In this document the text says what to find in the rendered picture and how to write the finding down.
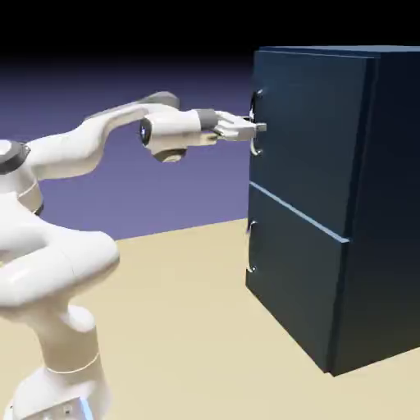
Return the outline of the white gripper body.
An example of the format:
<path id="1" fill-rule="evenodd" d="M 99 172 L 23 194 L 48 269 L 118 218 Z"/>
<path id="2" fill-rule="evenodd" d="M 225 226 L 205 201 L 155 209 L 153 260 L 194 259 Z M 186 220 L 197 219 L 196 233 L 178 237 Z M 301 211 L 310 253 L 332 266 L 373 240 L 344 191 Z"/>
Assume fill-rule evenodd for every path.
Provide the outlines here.
<path id="1" fill-rule="evenodd" d="M 214 131 L 226 141 L 251 140 L 257 133 L 256 125 L 242 116 L 216 111 L 217 124 Z"/>

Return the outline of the long curved metal handle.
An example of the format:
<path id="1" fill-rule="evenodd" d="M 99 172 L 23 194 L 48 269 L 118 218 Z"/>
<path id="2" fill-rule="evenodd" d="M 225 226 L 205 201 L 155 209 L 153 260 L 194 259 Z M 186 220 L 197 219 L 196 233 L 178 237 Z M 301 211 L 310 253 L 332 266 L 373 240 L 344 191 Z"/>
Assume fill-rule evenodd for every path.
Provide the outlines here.
<path id="1" fill-rule="evenodd" d="M 263 90 L 262 89 L 256 90 L 252 94 L 252 98 L 251 98 L 251 101 L 250 101 L 250 109 L 249 109 L 249 121 L 252 122 L 253 124 L 257 123 L 255 121 L 255 106 L 256 106 L 257 100 L 259 98 L 261 98 L 262 95 L 263 95 Z M 262 150 L 258 149 L 255 146 L 255 139 L 256 139 L 256 137 L 253 137 L 251 139 L 250 151 L 254 156 L 258 156 L 262 152 Z"/>

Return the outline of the dark blue large cabinet door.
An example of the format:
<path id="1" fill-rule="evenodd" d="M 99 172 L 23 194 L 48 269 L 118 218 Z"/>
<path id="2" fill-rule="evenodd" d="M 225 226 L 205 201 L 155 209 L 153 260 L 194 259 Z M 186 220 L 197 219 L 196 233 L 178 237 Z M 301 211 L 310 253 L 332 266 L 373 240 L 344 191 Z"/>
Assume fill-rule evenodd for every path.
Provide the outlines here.
<path id="1" fill-rule="evenodd" d="M 348 237 L 375 61 L 362 55 L 259 51 L 250 180 Z"/>

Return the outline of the dark blue cabinet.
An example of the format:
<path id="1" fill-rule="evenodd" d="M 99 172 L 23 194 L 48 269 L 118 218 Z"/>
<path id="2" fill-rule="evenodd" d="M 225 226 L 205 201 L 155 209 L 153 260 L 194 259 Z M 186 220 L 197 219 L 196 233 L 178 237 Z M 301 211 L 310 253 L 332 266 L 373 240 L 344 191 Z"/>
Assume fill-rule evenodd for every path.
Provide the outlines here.
<path id="1" fill-rule="evenodd" d="M 337 286 L 328 373 L 337 376 L 420 347 L 420 47 L 259 51 L 374 59 L 351 231 L 341 237 L 349 244 Z"/>

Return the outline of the dark blue small cabinet door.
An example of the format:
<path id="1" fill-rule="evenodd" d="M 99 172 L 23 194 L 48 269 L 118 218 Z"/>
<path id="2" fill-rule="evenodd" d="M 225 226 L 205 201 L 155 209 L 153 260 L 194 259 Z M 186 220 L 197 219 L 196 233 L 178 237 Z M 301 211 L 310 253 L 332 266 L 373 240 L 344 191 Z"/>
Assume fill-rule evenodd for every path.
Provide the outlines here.
<path id="1" fill-rule="evenodd" d="M 324 372 L 331 370 L 337 286 L 349 241 L 249 187 L 254 273 L 246 285 Z"/>

